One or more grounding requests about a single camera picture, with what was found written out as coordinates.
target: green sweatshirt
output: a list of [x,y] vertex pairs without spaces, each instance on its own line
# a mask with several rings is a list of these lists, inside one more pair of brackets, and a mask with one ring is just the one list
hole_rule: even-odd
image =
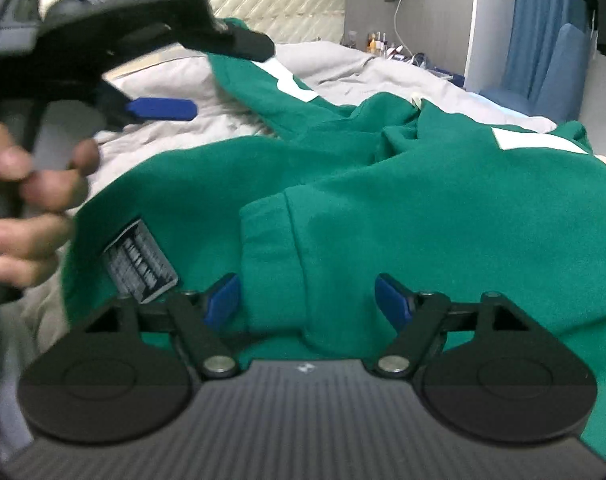
[[225,333],[253,336],[244,365],[375,357],[396,335],[381,272],[455,301],[500,290],[594,370],[583,437],[606,456],[606,165],[582,125],[493,128],[387,93],[337,107],[273,66],[209,59],[279,138],[161,153],[89,201],[64,265],[70,322],[116,294],[101,255],[138,217],[182,288],[240,274]]

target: blue chair backrest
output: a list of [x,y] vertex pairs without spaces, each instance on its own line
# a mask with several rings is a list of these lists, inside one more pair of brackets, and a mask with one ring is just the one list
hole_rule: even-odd
[[590,60],[590,37],[565,23],[543,81],[533,114],[560,124],[579,118]]

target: bed sheet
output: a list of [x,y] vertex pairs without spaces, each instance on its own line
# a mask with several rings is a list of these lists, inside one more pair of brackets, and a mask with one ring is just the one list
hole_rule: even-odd
[[[487,124],[519,124],[539,133],[556,125],[545,118],[515,117],[415,66],[375,58],[357,50],[318,41],[282,44],[277,59],[323,98],[334,104],[358,105],[388,91],[419,103],[426,98],[446,112],[462,113]],[[173,46],[109,75],[131,97],[191,99],[198,116],[188,123],[158,121],[130,126],[123,134],[96,136],[102,162],[91,178],[90,196],[144,160],[167,150],[186,149],[240,136],[273,135],[252,111],[226,95],[216,84],[207,57]],[[27,291],[20,300],[23,319],[44,351],[68,328],[59,275]]]

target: metal screw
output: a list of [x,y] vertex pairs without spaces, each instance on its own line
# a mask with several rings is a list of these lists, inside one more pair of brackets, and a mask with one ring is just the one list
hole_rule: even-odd
[[205,359],[203,366],[211,374],[226,374],[234,369],[236,361],[226,355],[212,355]]
[[410,362],[400,355],[386,355],[378,360],[378,367],[389,374],[399,374],[410,367]]

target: blue pad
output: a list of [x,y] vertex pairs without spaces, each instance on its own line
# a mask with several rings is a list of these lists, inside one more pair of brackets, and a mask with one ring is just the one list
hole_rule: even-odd
[[127,111],[142,121],[191,121],[198,107],[189,99],[139,97],[127,105]]
[[228,274],[205,295],[207,304],[203,322],[218,332],[241,306],[241,280],[237,274]]
[[374,297],[378,308],[397,332],[412,320],[409,298],[382,275],[374,282]]

